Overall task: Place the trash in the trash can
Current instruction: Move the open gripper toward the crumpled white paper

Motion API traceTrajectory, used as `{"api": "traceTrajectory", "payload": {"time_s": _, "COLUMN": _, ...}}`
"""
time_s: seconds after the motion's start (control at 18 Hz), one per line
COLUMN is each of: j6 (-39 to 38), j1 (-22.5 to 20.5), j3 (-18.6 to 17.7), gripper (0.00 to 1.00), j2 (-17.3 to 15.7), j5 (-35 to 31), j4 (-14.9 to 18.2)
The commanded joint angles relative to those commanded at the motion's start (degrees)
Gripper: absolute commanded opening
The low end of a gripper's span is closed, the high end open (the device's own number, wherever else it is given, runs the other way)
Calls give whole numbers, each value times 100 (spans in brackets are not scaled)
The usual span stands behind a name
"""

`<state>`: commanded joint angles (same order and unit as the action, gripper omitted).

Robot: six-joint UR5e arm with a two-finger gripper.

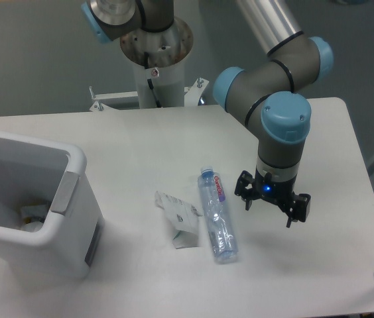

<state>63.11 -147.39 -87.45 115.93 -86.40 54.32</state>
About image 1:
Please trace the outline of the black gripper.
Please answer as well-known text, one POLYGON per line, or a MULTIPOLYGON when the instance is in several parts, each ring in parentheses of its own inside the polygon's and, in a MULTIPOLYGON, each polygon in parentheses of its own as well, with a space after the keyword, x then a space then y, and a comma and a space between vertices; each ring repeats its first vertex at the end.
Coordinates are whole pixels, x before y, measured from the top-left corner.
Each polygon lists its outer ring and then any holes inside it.
POLYGON ((294 222, 304 223, 310 212, 311 195, 294 193, 297 173, 298 164, 289 168, 257 164, 255 178, 245 170, 241 172, 234 194, 245 203, 246 211, 258 199, 281 207, 288 217, 286 227, 290 228, 294 222))

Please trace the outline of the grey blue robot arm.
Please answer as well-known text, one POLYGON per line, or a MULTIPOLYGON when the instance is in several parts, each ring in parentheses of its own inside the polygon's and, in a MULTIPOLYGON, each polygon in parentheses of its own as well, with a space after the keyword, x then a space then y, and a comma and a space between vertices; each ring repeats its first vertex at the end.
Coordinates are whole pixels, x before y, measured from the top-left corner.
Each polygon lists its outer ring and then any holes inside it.
MULTIPOLYGON (((276 205, 289 223, 303 222, 310 196, 296 194, 294 183, 311 108, 299 90, 329 73, 334 55, 323 39, 304 35, 284 1, 237 6, 268 61, 250 72, 230 67, 213 86, 215 101, 259 141, 255 173, 241 173, 235 194, 247 207, 261 199, 276 205)), ((97 39, 118 40, 135 66, 140 107, 185 105, 184 76, 176 67, 189 55, 193 36, 172 1, 86 1, 82 12, 97 39)))

